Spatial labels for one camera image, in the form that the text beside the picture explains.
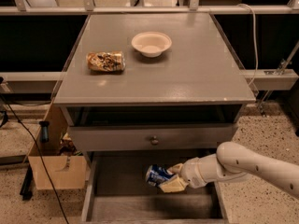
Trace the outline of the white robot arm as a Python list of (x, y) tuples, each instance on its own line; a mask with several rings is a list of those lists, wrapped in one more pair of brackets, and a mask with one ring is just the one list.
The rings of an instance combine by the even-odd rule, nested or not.
[(159, 185), (165, 192), (199, 189), (211, 182), (239, 182), (256, 175), (299, 198), (299, 166), (260, 155), (234, 142), (224, 142), (215, 154), (192, 158), (171, 168), (172, 177)]

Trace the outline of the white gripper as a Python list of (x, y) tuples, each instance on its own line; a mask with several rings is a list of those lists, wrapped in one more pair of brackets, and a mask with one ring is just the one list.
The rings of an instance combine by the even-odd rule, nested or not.
[(200, 159), (193, 158), (186, 162), (178, 163), (170, 168), (168, 171), (172, 174), (176, 174), (170, 180), (163, 182), (159, 185), (159, 188), (164, 193), (180, 192), (186, 189), (189, 185), (193, 189), (199, 189), (206, 185), (206, 181), (200, 173)]

